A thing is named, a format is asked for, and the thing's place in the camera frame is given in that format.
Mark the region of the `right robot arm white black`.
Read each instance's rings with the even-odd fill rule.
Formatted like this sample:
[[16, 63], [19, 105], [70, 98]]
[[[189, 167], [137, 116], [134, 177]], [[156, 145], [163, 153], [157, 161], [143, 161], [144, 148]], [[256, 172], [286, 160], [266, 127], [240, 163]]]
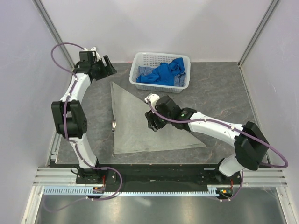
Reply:
[[267, 139], [253, 122], [242, 125], [213, 119], [197, 110], [180, 108], [169, 96], [150, 94], [144, 101], [151, 108], [145, 116], [148, 128], [153, 131], [171, 124], [179, 130], [202, 133], [234, 147], [234, 153], [222, 159], [214, 171], [218, 183], [226, 183], [233, 174], [243, 169], [258, 170], [268, 150]]

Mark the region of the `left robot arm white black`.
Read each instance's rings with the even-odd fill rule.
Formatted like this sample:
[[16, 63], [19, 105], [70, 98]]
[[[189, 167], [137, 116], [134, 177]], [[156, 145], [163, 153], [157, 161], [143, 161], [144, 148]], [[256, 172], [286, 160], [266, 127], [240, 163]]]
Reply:
[[87, 170], [86, 178], [91, 183], [99, 183], [103, 173], [97, 168], [98, 159], [87, 139], [88, 122], [81, 103], [92, 81], [116, 73], [107, 55], [101, 57], [96, 47], [85, 48], [79, 52], [79, 61], [71, 71], [71, 82], [66, 93], [51, 104], [56, 132], [72, 146], [80, 170]]

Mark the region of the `grey cloth napkin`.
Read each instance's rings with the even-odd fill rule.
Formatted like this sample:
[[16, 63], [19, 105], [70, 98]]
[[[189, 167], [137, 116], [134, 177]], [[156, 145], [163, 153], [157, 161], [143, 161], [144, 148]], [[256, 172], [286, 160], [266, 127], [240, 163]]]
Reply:
[[127, 154], [205, 147], [187, 131], [166, 125], [157, 132], [148, 128], [145, 113], [150, 108], [139, 98], [111, 83], [112, 110], [116, 127], [114, 153]]

